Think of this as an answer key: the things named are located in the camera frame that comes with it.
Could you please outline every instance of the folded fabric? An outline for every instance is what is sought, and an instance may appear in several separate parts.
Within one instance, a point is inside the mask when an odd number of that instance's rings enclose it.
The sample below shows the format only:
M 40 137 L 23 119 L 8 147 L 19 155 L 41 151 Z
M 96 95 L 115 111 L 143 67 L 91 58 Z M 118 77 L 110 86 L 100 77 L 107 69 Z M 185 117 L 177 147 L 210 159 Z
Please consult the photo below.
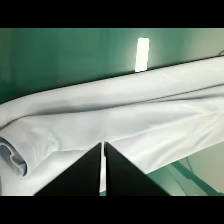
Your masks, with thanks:
M 110 142 L 145 173 L 222 142 L 223 83 L 220 57 L 46 91 L 1 105 L 2 158 L 25 176 L 17 178 L 17 186 L 5 190 L 5 195 L 26 194 L 21 192 L 25 185 L 32 186 L 28 194 L 35 193 L 98 142 Z M 73 157 L 53 171 L 52 164 L 59 165 L 55 161 L 63 153 Z M 54 154 L 59 156 L 53 161 Z M 0 171 L 3 192 L 12 183 L 5 170 Z M 104 190 L 105 158 L 101 181 Z

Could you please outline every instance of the light green surface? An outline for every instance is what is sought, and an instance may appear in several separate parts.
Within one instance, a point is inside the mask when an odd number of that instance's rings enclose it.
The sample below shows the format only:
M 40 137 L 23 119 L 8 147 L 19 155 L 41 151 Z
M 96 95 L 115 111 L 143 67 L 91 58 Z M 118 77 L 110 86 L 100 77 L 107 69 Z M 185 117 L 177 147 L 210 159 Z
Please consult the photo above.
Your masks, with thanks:
M 134 73 L 139 37 L 150 39 L 148 69 L 212 57 L 224 50 L 223 28 L 1 28 L 0 103 Z M 175 173 L 166 167 L 149 175 L 171 194 L 184 195 L 171 172 Z

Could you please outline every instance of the garment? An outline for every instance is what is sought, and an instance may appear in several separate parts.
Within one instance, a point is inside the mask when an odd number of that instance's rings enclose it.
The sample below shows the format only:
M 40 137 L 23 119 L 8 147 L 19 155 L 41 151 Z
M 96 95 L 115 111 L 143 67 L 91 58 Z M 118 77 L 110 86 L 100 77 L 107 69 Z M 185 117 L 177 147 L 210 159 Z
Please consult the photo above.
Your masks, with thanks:
M 223 83 L 219 57 L 2 104 L 3 195 L 34 194 L 98 142 L 145 173 L 222 142 Z

